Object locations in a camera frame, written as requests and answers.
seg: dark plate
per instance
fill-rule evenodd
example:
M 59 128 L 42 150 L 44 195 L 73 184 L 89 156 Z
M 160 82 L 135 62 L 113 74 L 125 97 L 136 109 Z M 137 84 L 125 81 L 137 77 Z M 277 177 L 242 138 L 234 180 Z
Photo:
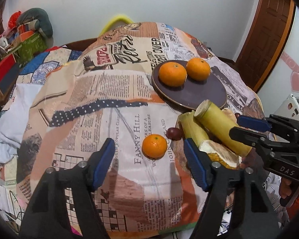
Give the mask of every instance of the dark plate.
M 187 61 L 170 61 L 179 63 L 186 68 Z M 198 105 L 207 99 L 211 100 L 219 108 L 224 107 L 227 101 L 227 93 L 221 81 L 213 73 L 203 82 L 197 82 L 188 76 L 184 85 L 172 88 L 163 84 L 158 78 L 158 71 L 164 63 L 157 65 L 152 72 L 152 83 L 158 93 L 162 94 L 169 101 L 189 110 L 196 110 Z

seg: sugarcane piece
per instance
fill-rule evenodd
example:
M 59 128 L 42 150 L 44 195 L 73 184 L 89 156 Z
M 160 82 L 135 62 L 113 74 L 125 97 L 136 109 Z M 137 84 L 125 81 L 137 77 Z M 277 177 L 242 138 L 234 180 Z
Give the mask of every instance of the sugarcane piece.
M 182 125 L 185 138 L 192 138 L 198 147 L 204 140 L 209 139 L 203 127 L 194 119 L 194 111 L 179 115 L 178 120 Z
M 230 108 L 223 108 L 222 112 L 225 113 L 233 122 L 237 123 L 237 118 Z
M 206 152 L 213 162 L 220 162 L 227 169 L 236 169 L 241 162 L 240 156 L 212 140 L 203 141 L 199 150 Z
M 250 152 L 251 147 L 232 140 L 229 136 L 230 129 L 238 127 L 237 123 L 228 118 L 226 114 L 210 100 L 203 101 L 197 107 L 194 117 L 235 154 L 245 157 Z

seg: pink wall decal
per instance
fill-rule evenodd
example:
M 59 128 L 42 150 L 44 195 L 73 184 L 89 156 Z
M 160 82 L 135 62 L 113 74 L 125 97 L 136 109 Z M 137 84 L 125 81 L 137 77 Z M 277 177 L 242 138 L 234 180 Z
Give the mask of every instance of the pink wall decal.
M 280 57 L 292 70 L 290 81 L 291 90 L 299 92 L 299 65 L 284 51 Z

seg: hand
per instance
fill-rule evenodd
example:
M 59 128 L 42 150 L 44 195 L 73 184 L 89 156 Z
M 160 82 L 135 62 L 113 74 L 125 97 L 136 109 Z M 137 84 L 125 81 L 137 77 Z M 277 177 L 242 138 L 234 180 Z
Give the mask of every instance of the hand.
M 242 158 L 239 166 L 241 169 L 251 167 L 259 178 L 261 183 L 264 183 L 269 175 L 269 172 L 264 169 L 264 162 L 262 158 L 256 153 L 256 149 L 252 148 L 246 157 Z
M 279 186 L 279 195 L 285 199 L 286 197 L 291 195 L 290 188 L 291 181 L 286 178 L 281 178 L 281 183 Z

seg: red box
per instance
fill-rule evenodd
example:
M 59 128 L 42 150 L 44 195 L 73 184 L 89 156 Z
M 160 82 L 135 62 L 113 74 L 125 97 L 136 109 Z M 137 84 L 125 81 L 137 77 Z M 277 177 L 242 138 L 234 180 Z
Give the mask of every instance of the red box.
M 27 32 L 27 31 L 29 31 L 29 26 L 26 25 L 26 24 L 22 24 L 22 25 L 20 25 L 20 26 L 18 27 L 18 33 L 19 33 L 19 34 L 25 33 L 25 32 Z
M 10 54 L 9 56 L 2 59 L 2 61 L 0 62 L 0 81 L 9 72 L 9 70 L 15 63 L 16 60 L 13 54 Z

